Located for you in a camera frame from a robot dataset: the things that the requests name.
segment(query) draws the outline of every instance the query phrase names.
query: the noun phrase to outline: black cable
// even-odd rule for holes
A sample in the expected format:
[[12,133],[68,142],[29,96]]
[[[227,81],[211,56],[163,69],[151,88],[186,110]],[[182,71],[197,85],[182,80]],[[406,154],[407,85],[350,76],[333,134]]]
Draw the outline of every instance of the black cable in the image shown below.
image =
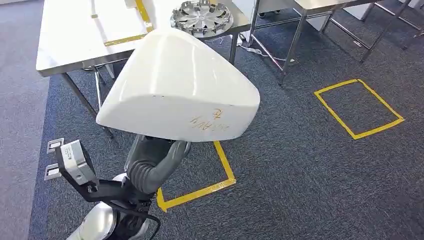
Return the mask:
[[159,218],[157,218],[155,216],[152,216],[152,215],[145,213],[145,212],[139,212],[139,211],[127,209],[127,208],[119,206],[118,204],[115,204],[115,203],[110,202],[110,201],[104,201],[104,203],[109,205],[111,208],[116,209],[116,210],[121,211],[121,212],[124,212],[128,215],[134,215],[134,216],[143,217],[143,218],[151,219],[151,220],[155,221],[157,223],[156,230],[154,231],[153,235],[150,237],[150,240],[152,240],[156,236],[159,229],[161,228],[161,220],[159,220]]

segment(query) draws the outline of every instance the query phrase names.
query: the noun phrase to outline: electrical cable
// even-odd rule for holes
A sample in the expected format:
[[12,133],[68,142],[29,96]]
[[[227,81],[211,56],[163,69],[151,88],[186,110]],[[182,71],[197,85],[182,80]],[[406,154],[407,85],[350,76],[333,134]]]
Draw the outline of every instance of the electrical cable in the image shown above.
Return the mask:
[[223,41],[224,41],[224,37],[222,37],[222,36],[220,36],[220,37],[218,37],[218,38],[215,38],[215,39],[213,39],[213,40],[205,40],[205,42],[208,42],[208,43],[213,43],[213,42],[215,42],[216,40],[221,40],[220,42],[219,42],[219,45],[221,45],[222,43],[223,43]]
[[[268,55],[263,54],[263,53],[262,53],[262,51],[261,51],[260,49],[250,48],[250,47],[245,47],[245,46],[243,46],[243,45],[241,45],[241,44],[239,44],[239,45],[237,45],[237,46],[241,47],[242,49],[245,49],[245,50],[246,50],[246,51],[248,51],[248,52],[255,53],[255,54],[259,54],[259,55],[261,55],[261,56],[263,56],[263,57],[268,57],[268,58],[270,57],[270,56],[268,56]],[[278,58],[278,57],[274,57],[274,59],[276,59],[276,60],[280,60],[280,61],[285,61],[285,59]]]
[[[218,37],[218,38],[216,38],[216,39],[213,39],[213,40],[206,40],[205,42],[213,43],[213,42],[215,42],[216,40],[220,40],[219,44],[221,45],[221,44],[223,43],[223,41],[224,41],[224,37],[220,36],[220,37]],[[243,46],[243,45],[241,45],[241,44],[237,44],[237,46],[238,46],[238,47],[241,47],[242,49],[244,49],[244,50],[246,50],[246,51],[248,51],[248,52],[255,53],[255,54],[259,54],[259,55],[261,55],[261,56],[263,56],[263,57],[267,57],[267,58],[269,58],[269,57],[270,57],[270,56],[268,56],[268,55],[263,54],[263,53],[262,53],[262,51],[261,51],[260,49],[250,48],[250,47],[245,47],[245,46]],[[286,61],[285,59],[278,58],[278,57],[274,57],[274,59],[279,60],[279,61]]]
[[159,218],[157,218],[155,216],[152,216],[152,215],[145,213],[145,212],[139,212],[139,211],[127,209],[127,208],[119,206],[118,204],[115,204],[115,203],[110,202],[110,201],[104,201],[104,203],[109,205],[111,208],[116,209],[120,212],[126,213],[128,215],[134,215],[134,216],[143,217],[143,218],[151,219],[151,220],[155,221],[157,223],[156,230],[154,231],[153,235],[150,237],[149,240],[152,240],[156,236],[156,234],[159,232],[159,229],[161,228],[161,220],[159,220]]

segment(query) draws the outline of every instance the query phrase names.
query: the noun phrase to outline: yellow tape square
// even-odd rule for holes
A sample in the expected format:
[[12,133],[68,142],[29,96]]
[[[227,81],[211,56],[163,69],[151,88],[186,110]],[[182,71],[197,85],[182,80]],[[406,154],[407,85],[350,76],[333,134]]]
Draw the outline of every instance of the yellow tape square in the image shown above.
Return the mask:
[[214,141],[213,145],[215,146],[216,152],[218,153],[219,159],[221,160],[222,166],[225,170],[225,173],[228,177],[227,180],[225,181],[221,181],[218,182],[212,186],[208,186],[205,187],[203,189],[194,191],[192,193],[183,195],[183,196],[179,196],[177,198],[168,200],[168,201],[164,201],[164,195],[162,194],[162,188],[159,188],[157,190],[157,196],[156,196],[156,200],[157,200],[157,206],[159,208],[161,208],[165,213],[167,212],[167,209],[175,207],[177,205],[186,203],[188,201],[191,201],[193,199],[197,199],[200,197],[203,197],[205,195],[211,194],[213,192],[216,192],[218,190],[221,190],[223,188],[226,188],[230,185],[233,185],[236,183],[236,179],[234,177],[233,171],[230,168],[230,164],[228,163],[227,157],[224,153],[224,150],[221,146],[221,143],[219,141]]
[[106,47],[116,45],[116,44],[127,43],[127,42],[131,42],[131,41],[135,41],[135,40],[140,40],[140,39],[144,38],[148,33],[153,31],[153,24],[150,21],[149,15],[146,11],[145,6],[143,5],[142,0],[135,0],[135,4],[137,6],[138,11],[140,12],[141,19],[143,19],[143,21],[145,23],[147,33],[104,42],[104,45]]
[[[372,129],[372,130],[369,130],[369,131],[366,131],[366,132],[363,132],[363,133],[359,133],[359,134],[355,134],[343,121],[342,121],[342,119],[336,114],[336,112],[334,112],[334,110],[333,109],[331,109],[329,106],[328,106],[328,104],[326,103],[326,101],[324,101],[324,99],[320,96],[320,94],[322,94],[323,92],[326,92],[326,91],[328,91],[328,90],[331,90],[331,89],[335,89],[335,88],[338,88],[338,87],[341,87],[341,86],[343,86],[343,85],[346,85],[346,84],[351,84],[351,83],[356,83],[356,82],[360,82],[360,83],[362,83],[363,85],[364,85],[364,87],[368,90],[368,91],[370,91],[384,106],[386,106],[386,108],[388,108],[398,119],[397,120],[395,120],[395,121],[392,121],[392,122],[390,122],[390,123],[388,123],[388,124],[386,124],[386,125],[383,125],[383,126],[380,126],[380,127],[377,127],[377,128],[374,128],[374,129]],[[321,90],[318,90],[318,91],[316,91],[316,92],[314,92],[314,94],[316,95],[316,97],[319,99],[319,101],[321,101],[321,103],[324,105],[324,107],[326,107],[327,109],[328,109],[328,111],[331,113],[331,115],[333,115],[333,117],[341,124],[341,126],[344,128],[344,129],[346,129],[346,131],[352,136],[352,138],[353,139],[355,139],[355,140],[357,140],[357,139],[360,139],[360,138],[363,138],[363,137],[366,137],[366,136],[369,136],[369,135],[371,135],[371,134],[375,134],[375,133],[378,133],[378,132],[381,132],[381,131],[383,131],[383,130],[385,130],[385,129],[388,129],[388,128],[391,128],[391,127],[393,127],[393,126],[395,126],[395,125],[397,125],[397,124],[400,124],[401,122],[403,122],[403,121],[405,121],[405,119],[401,116],[401,115],[399,115],[397,112],[395,112],[395,110],[393,110],[393,108],[391,108],[390,106],[389,106],[389,104],[386,102],[386,101],[384,101],[384,99],[381,97],[381,96],[379,96],[374,90],[372,90],[364,81],[362,81],[361,79],[352,79],[352,80],[348,80],[348,81],[344,81],[344,82],[340,82],[340,83],[337,83],[337,84],[334,84],[334,85],[331,85],[331,86],[328,86],[328,87],[326,87],[326,88],[323,88],[323,89],[321,89]]]

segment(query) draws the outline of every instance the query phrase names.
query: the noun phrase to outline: gray carpet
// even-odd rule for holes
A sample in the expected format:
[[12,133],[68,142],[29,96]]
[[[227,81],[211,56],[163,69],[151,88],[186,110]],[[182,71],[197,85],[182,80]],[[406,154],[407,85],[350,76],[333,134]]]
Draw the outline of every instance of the gray carpet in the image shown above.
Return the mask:
[[[343,11],[335,17],[368,39],[375,38],[390,18],[379,9],[365,23]],[[284,56],[295,28],[287,24],[263,29],[257,37]],[[370,58],[359,64],[355,58],[363,50],[335,26],[328,27],[328,36],[307,26],[297,51],[300,64],[290,68],[283,87],[277,85],[281,75],[269,59],[239,48],[235,65],[259,89],[261,104],[241,137],[221,143],[237,182],[167,213],[154,202],[151,214],[162,220],[157,239],[423,239],[424,42],[417,41],[407,51],[398,47],[413,33],[397,22]],[[228,56],[229,38],[221,45],[210,44]],[[91,73],[75,71],[71,76],[95,105]],[[353,140],[314,95],[350,79],[365,81],[405,121]],[[356,83],[323,93],[323,98],[358,133],[394,119]],[[41,149],[51,139],[80,139],[98,176],[110,179],[122,172],[133,140],[130,133],[113,133],[116,139],[108,140],[63,81],[51,78]],[[41,152],[31,240],[65,239],[93,206],[64,179],[42,180],[45,166],[53,162],[53,156]],[[164,198],[223,179],[212,143],[195,143],[163,185]]]
[[42,11],[0,4],[0,239],[28,238],[49,88],[36,71]]

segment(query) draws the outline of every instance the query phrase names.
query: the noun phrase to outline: white robot body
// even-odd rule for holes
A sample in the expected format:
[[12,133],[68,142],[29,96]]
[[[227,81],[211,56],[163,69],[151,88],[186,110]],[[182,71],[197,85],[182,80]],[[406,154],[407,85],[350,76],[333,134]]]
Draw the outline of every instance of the white robot body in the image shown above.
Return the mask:
[[246,130],[259,102],[256,87],[210,47],[157,29],[132,53],[96,122],[163,139],[221,141]]

